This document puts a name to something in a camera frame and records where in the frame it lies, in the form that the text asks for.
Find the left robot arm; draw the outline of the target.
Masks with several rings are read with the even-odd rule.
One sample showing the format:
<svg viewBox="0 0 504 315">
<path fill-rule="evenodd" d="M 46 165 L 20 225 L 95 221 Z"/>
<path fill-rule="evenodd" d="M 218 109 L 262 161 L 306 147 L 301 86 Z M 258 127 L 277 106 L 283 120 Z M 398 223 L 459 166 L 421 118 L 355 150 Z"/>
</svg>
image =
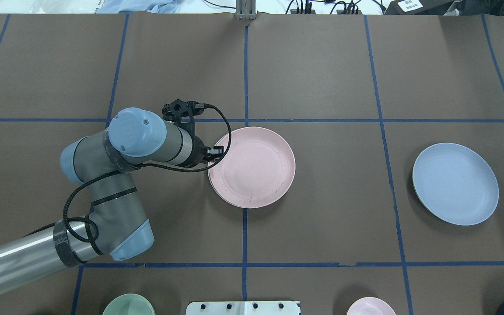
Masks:
<svg viewBox="0 0 504 315">
<path fill-rule="evenodd" d="M 0 246 L 0 295 L 101 255 L 124 261 L 148 250 L 154 235 L 132 172 L 199 173 L 219 164 L 230 146 L 205 146 L 195 132 L 195 116 L 207 109 L 219 111 L 182 100 L 164 105 L 162 116 L 126 108 L 104 131 L 67 146 L 60 166 L 77 188 L 59 220 Z"/>
</svg>

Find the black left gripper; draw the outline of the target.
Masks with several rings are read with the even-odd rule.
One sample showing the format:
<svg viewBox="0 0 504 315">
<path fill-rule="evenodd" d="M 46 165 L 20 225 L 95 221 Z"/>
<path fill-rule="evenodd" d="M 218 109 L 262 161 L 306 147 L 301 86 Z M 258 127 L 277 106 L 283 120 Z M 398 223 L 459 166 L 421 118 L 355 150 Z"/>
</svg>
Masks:
<svg viewBox="0 0 504 315">
<path fill-rule="evenodd" d="M 225 154 L 224 146 L 205 146 L 203 141 L 198 137 L 192 138 L 192 151 L 189 155 L 189 168 L 198 166 L 199 164 L 216 163 L 222 159 Z"/>
</svg>

